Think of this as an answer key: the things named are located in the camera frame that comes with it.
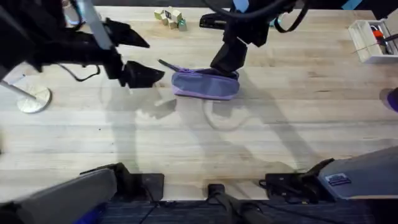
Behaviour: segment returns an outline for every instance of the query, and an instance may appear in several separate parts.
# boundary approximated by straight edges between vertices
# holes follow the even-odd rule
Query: purple fabric
[[[236,79],[212,75],[213,69],[187,69],[175,66],[178,71],[172,76],[175,95],[192,96],[209,100],[231,100],[239,91]]]

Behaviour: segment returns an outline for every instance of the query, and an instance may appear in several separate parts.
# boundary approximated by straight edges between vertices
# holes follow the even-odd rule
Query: orange object
[[[375,30],[375,31],[373,31],[373,35],[376,37],[376,38],[380,38],[380,37],[384,37],[383,36],[383,33],[381,32],[381,31],[379,31],[379,30]]]

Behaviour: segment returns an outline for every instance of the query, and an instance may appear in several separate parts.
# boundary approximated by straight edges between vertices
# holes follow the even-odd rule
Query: gray panel
[[[318,179],[336,198],[398,197],[398,147],[328,164]],[[331,186],[327,177],[344,174],[351,183]]]
[[[97,170],[16,200],[17,214],[25,224],[71,224],[111,199],[116,187],[112,170]]]

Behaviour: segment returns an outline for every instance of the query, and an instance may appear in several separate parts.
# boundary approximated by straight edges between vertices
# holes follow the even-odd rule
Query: toy block
[[[174,9],[172,12],[172,20],[174,22],[180,22],[180,20],[182,20],[182,13]]]
[[[162,20],[163,13],[164,13],[164,10],[162,8],[155,9],[155,18],[158,20]]]
[[[166,17],[168,19],[172,19],[172,12],[173,12],[173,7],[169,6],[164,13],[166,14]]]
[[[177,29],[178,28],[178,24],[176,23],[176,22],[174,22],[173,20],[171,20],[171,19],[168,19],[169,20],[169,27],[170,27],[170,29]]]
[[[187,31],[187,22],[185,19],[181,19],[180,22],[178,22],[178,29],[179,31]]]
[[[164,13],[160,16],[162,17],[163,25],[167,26],[169,24],[169,19],[166,17],[166,15]]]

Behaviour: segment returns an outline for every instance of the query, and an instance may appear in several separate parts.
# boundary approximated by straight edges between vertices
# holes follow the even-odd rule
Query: round base
[[[24,113],[38,113],[43,111],[51,102],[51,91],[44,86],[30,86],[25,91],[36,97],[36,100],[26,97],[18,99],[17,106]]]

